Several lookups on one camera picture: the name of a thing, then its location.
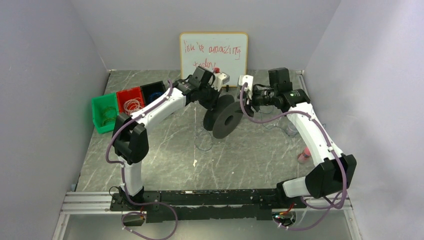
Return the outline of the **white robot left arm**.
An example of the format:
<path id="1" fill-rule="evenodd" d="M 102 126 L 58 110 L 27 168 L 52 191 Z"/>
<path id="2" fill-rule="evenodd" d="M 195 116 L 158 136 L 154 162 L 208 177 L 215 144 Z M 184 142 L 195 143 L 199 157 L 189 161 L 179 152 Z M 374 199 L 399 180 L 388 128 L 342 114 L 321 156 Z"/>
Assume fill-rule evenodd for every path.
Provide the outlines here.
<path id="1" fill-rule="evenodd" d="M 153 102 L 131 114 L 121 113 L 116 117 L 111 142 L 105 158 L 114 150 L 121 166 L 121 190 L 134 202 L 142 202 L 142 161 L 149 152 L 149 133 L 154 127 L 174 112 L 190 103 L 199 102 L 207 110 L 216 108 L 222 86 L 230 76 L 216 70 L 198 66 L 193 74 L 184 79 L 170 80 L 169 88 Z"/>

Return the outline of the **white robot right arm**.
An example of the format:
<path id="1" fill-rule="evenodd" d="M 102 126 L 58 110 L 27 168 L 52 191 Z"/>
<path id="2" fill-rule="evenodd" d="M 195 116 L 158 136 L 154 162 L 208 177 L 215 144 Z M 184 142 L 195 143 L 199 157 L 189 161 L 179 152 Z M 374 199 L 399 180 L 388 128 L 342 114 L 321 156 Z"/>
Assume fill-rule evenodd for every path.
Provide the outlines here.
<path id="1" fill-rule="evenodd" d="M 250 75 L 240 76 L 242 110 L 274 106 L 280 117 L 294 125 L 308 148 L 314 169 L 304 177 L 282 182 L 283 196 L 296 198 L 311 196 L 316 199 L 334 193 L 347 197 L 347 190 L 357 165 L 355 157 L 346 155 L 331 139 L 318 119 L 311 100 L 303 89 L 294 89 L 289 70 L 285 67 L 268 71 L 268 85 L 254 84 Z"/>

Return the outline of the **black cable spool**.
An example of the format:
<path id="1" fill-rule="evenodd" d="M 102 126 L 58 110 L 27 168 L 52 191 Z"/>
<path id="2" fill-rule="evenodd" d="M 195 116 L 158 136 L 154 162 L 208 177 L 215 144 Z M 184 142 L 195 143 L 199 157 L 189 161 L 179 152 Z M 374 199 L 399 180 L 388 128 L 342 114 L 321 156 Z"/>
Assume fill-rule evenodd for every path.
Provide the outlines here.
<path id="1" fill-rule="evenodd" d="M 226 94 L 218 98 L 216 108 L 207 110 L 203 118 L 203 128 L 211 131 L 216 139 L 223 139 L 232 133 L 243 117 L 239 101 Z"/>

